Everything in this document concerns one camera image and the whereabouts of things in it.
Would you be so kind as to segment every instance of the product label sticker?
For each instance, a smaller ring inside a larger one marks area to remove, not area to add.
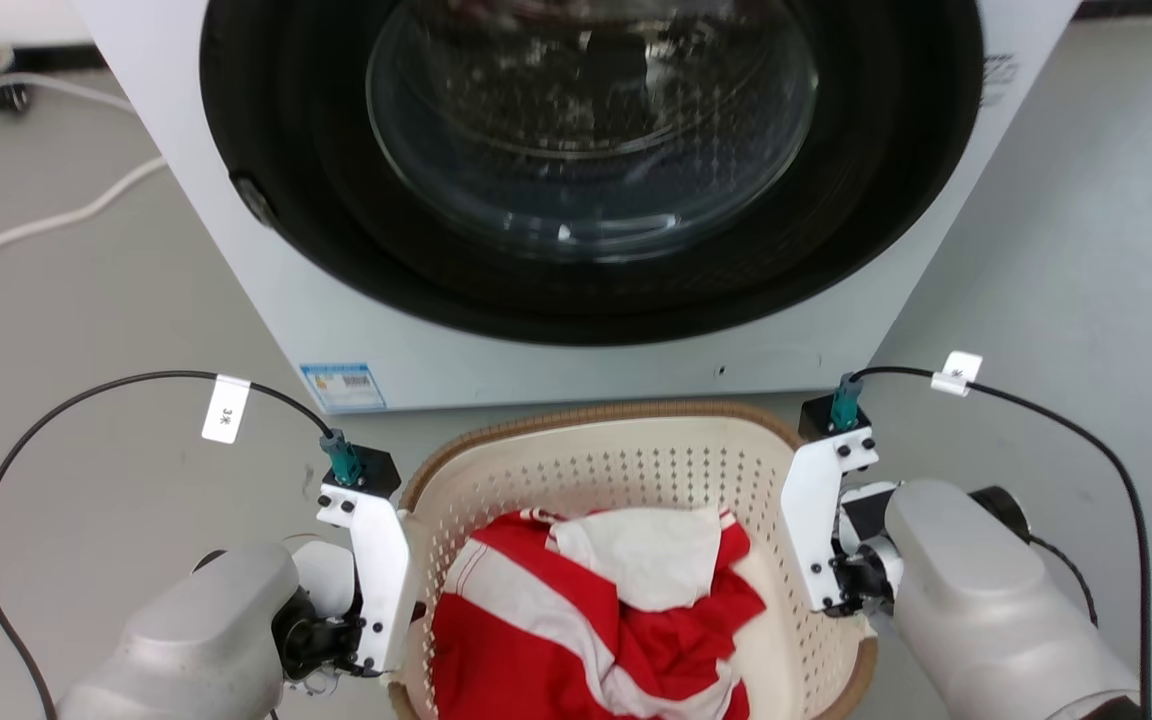
[[[247,393],[252,384],[242,378],[215,376],[215,387],[211,388],[207,416],[202,419],[202,437],[210,441],[233,445],[238,439],[238,424],[247,409]]]
[[[385,409],[385,397],[366,365],[301,365],[301,372],[326,414]]]

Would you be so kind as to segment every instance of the white cable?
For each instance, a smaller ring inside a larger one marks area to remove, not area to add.
[[[109,105],[112,108],[122,109],[124,113],[136,114],[136,108],[132,108],[131,103],[123,100],[122,97],[108,94],[108,92],[101,92],[99,90],[92,90],[92,88],[82,86],[78,85],[78,83],[65,82],[63,79],[56,79],[50,76],[40,76],[40,74],[37,73],[1,74],[0,88],[6,85],[33,85],[38,88],[48,88],[50,90],[65,92],[65,94],[82,97],[83,100]]]
[[[91,218],[92,215],[100,213],[105,210],[111,202],[114,202],[119,195],[123,195],[127,188],[132,187],[141,182],[150,174],[160,170],[168,165],[168,161],[162,158],[156,158],[147,162],[143,162],[141,167],[134,169],[131,173],[127,173],[127,176],[120,179],[109,190],[106,190],[91,204],[88,204],[85,209],[70,210],[69,213],[61,213],[59,215],[52,215],[51,218],[45,218],[43,220],[35,220],[31,223],[23,223],[20,227],[9,229],[8,232],[0,232],[0,247],[9,245],[13,242],[24,240],[26,237],[35,236],[35,234],[43,232],[53,232],[55,228],[63,228],[66,225],[81,223],[83,220]]]
[[[63,79],[56,79],[47,76],[40,76],[40,74],[35,73],[6,73],[0,76],[0,88],[8,85],[33,85],[38,88],[48,88],[50,90],[56,90],[65,92],[66,94],[73,94],[76,97],[82,97],[84,100],[91,100],[93,103],[101,103],[109,105],[112,108],[119,108],[127,111],[127,113],[136,114],[136,109],[132,108],[131,103],[123,100],[122,97],[114,94],[106,94],[106,92],[100,92],[92,90],[92,88],[84,88],[82,85],[76,85],[76,83],[65,82]],[[120,179],[109,190],[106,190],[91,204],[84,206],[84,209],[73,210],[69,213],[61,213],[60,215],[54,215],[52,218],[45,218],[41,220],[35,220],[31,223],[23,223],[17,228],[12,228],[8,232],[0,232],[0,247],[9,245],[13,242],[24,240],[26,237],[32,237],[35,234],[53,232],[55,228],[63,228],[66,225],[81,223],[83,220],[100,213],[105,210],[111,202],[118,199],[119,195],[127,191],[127,188],[132,187],[141,182],[150,174],[156,173],[166,167],[166,160],[162,158],[156,158],[147,162],[143,162],[141,167],[137,167],[127,176]]]
[[[8,85],[33,85],[38,88],[48,88],[50,90],[65,92],[65,94],[82,97],[83,100],[109,105],[112,108],[122,109],[124,113],[136,114],[136,109],[132,108],[131,103],[123,100],[122,97],[108,94],[108,92],[101,92],[99,90],[92,90],[92,88],[84,88],[82,85],[77,85],[77,83],[65,82],[63,79],[56,79],[54,77],[40,76],[40,74],[37,73],[1,74],[0,88]]]

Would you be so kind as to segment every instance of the basket rim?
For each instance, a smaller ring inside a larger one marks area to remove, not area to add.
[[[691,401],[660,401],[660,402],[617,402],[613,406],[579,407],[575,410],[563,410],[560,414],[545,414],[531,416],[531,418],[508,420],[490,425],[490,427],[471,430],[452,441],[444,444],[433,455],[430,455],[420,468],[412,475],[412,479],[407,484],[401,500],[397,501],[399,509],[416,513],[416,505],[420,501],[420,493],[425,492],[431,479],[439,470],[442,470],[453,457],[471,448],[500,441],[500,439],[522,437],[531,433],[545,432],[545,430],[570,429],[576,425],[588,425],[593,423],[607,423],[607,420],[641,420],[649,418],[732,418],[737,420],[749,420],[755,425],[771,430],[786,441],[793,450],[803,447],[804,439],[795,429],[770,414],[760,407],[745,406],[742,402],[727,400],[691,400]],[[874,676],[874,666],[878,662],[877,638],[865,638],[856,650],[856,665],[852,667],[851,677],[847,680],[844,689],[838,694],[838,699],[824,712],[814,717],[813,720],[842,720],[850,715],[856,706],[861,705],[861,698],[869,690],[869,684]],[[420,720],[416,707],[412,705],[407,687],[394,676],[389,683],[389,700],[396,712],[399,720]]]

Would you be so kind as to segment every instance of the teal connector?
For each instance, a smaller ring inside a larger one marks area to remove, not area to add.
[[[829,423],[833,430],[847,432],[855,429],[861,415],[861,387],[865,381],[852,381],[851,373],[842,376],[842,381],[833,391],[833,406],[829,407]]]
[[[332,458],[332,472],[343,486],[353,486],[362,477],[362,463],[353,446],[344,441],[344,433],[332,429],[332,437],[319,438],[319,447]]]

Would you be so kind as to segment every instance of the clothing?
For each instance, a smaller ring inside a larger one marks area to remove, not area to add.
[[[652,524],[659,532],[643,532]],[[707,526],[721,530],[717,547],[685,538]],[[500,516],[468,539],[435,607],[430,674],[440,720],[746,719],[728,660],[732,636],[764,611],[732,570],[749,551],[729,511]],[[704,575],[708,592],[692,597]],[[639,601],[679,605],[637,611],[621,602],[616,578]]]

